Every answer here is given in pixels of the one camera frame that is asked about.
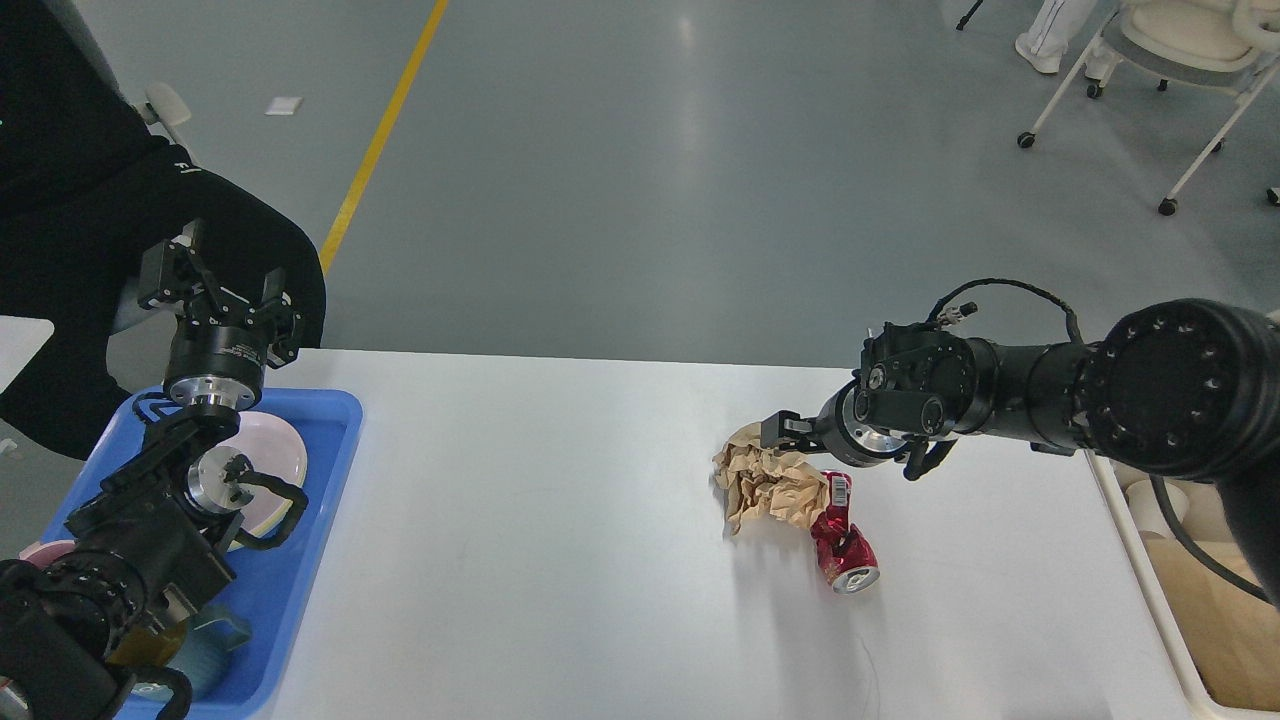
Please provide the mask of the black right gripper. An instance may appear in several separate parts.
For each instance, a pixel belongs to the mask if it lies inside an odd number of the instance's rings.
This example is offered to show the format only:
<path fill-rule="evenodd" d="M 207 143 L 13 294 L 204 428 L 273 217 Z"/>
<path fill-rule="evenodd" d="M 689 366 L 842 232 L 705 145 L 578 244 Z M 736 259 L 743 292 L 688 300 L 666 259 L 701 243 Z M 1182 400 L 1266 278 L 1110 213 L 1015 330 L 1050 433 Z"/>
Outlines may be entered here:
<path fill-rule="evenodd" d="M 760 447 L 780 452 L 828 454 L 851 468 L 873 468 L 893 461 L 906 442 L 882 434 L 855 418 L 860 383 L 837 391 L 815 416 L 778 410 L 760 423 Z"/>

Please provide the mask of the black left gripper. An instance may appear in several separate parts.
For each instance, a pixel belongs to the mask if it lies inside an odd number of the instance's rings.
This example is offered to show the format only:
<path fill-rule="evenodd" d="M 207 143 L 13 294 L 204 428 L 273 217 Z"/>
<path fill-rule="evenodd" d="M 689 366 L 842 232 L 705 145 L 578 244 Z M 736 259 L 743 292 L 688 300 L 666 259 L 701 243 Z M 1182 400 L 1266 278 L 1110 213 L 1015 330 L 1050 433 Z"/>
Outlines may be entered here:
<path fill-rule="evenodd" d="M 265 275 L 253 306 L 223 287 L 201 252 L 204 234 L 205 222 L 195 219 L 143 254 L 138 310 L 180 320 L 163 382 L 170 401 L 244 411 L 261 401 L 265 365 L 298 357 L 305 320 L 285 292 L 284 268 Z"/>

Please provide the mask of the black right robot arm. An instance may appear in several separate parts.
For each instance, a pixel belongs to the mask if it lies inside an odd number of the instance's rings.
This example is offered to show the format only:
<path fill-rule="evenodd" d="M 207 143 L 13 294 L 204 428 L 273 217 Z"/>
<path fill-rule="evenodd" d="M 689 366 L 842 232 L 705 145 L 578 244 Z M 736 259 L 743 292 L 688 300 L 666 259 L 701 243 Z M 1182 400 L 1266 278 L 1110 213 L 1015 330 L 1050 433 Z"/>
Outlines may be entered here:
<path fill-rule="evenodd" d="M 864 341 L 851 380 L 815 416 L 781 410 L 767 448 L 828 454 L 852 468 L 937 468 L 963 436 L 1027 442 L 1042 454 L 1089 450 L 1151 478 L 1211 484 L 1248 568 L 1245 582 L 1175 528 L 1220 578 L 1277 602 L 1279 331 L 1265 314 L 1179 299 L 1125 315 L 1087 343 L 1062 305 L 1068 340 L 1007 346 L 952 327 L 977 310 L 940 299 L 924 320 L 888 323 Z"/>

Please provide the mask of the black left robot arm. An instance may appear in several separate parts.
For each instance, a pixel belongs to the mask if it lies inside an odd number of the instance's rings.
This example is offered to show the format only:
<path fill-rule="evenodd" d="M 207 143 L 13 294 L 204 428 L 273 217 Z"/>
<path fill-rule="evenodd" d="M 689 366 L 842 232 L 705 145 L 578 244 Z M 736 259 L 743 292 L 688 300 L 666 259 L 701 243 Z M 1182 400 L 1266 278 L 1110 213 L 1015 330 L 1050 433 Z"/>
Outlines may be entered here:
<path fill-rule="evenodd" d="M 136 628 L 160 634 L 196 615 L 234 580 L 232 544 L 275 548 L 308 506 L 300 487 L 247 457 L 215 459 L 261 400 L 265 370 L 297 357 L 303 320 L 280 268 L 259 301 L 220 286 L 202 233 L 191 222 L 140 269 L 140 307 L 170 305 L 179 319 L 163 383 L 175 411 L 147 425 L 137 455 L 69 515 L 68 553 L 46 568 L 3 562 L 5 719 L 111 719 L 140 683 L 169 689 L 159 717 L 186 717 L 187 675 L 113 655 Z"/>

